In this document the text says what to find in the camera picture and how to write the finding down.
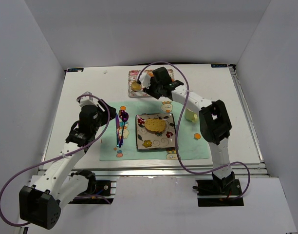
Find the round pale bread roll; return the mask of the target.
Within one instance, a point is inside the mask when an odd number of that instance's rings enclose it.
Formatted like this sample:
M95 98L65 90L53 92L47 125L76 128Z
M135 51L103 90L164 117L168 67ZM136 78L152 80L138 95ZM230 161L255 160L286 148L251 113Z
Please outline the round pale bread roll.
M142 90L142 85L139 84L137 81L133 81L133 82L131 83L130 87L131 87L131 89L132 89L133 91L140 91L140 90Z

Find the herb bread slice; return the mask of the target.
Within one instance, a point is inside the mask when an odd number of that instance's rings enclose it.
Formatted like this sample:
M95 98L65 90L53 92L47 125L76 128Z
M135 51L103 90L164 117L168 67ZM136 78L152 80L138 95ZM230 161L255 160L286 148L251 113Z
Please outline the herb bread slice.
M145 121L145 128L150 132L163 132L166 128L166 122L163 119L148 118Z

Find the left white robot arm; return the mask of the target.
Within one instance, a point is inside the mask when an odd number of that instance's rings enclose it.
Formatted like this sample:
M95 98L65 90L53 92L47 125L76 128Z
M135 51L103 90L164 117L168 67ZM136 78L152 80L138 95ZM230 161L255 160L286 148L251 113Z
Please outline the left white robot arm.
M95 174L81 170L72 174L77 162L87 153L95 140L98 129L116 116L116 109L103 100L79 101L79 119L73 123L59 159L32 186L24 186L19 192L19 216L22 220L50 230L57 224L62 209L80 193L93 193Z

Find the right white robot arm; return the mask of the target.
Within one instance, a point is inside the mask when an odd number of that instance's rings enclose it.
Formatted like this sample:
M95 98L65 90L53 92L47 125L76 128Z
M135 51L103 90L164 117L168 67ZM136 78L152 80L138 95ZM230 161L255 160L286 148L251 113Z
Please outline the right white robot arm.
M232 125L224 102L210 101L196 94L186 78L183 81L172 80L165 67L153 70L151 76L141 70L137 83L143 86L144 93L155 99L165 97L182 104L182 114L185 110L190 110L197 115L200 133L210 147L213 163L210 173L214 186L220 193L225 192L235 176L228 151Z

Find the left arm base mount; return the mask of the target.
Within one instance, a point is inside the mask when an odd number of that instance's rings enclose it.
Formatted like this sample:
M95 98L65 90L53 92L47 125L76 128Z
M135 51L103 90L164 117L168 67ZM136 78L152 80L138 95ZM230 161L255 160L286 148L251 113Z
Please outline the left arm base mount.
M88 187L85 191L77 195L70 204L89 204L89 205L110 205L114 200L112 192L112 181L96 179L95 173L89 170L80 170L71 173L73 176L82 176L88 181Z

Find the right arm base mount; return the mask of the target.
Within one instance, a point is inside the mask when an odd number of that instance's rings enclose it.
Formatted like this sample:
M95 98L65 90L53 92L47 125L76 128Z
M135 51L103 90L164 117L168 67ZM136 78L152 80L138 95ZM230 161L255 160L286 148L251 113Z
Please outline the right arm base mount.
M197 193L199 207L240 207L244 206L242 197L236 199L242 193L238 179L235 179L226 189L220 187L210 179L196 180L192 189Z

